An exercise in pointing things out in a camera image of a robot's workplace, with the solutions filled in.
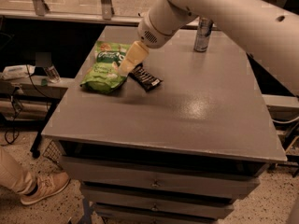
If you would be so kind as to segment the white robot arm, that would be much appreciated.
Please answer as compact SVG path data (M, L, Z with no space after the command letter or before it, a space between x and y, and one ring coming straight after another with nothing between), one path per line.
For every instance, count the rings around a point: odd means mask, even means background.
M292 94L299 94L299 16L263 0L157 0L137 27L159 49L198 17L216 23Z

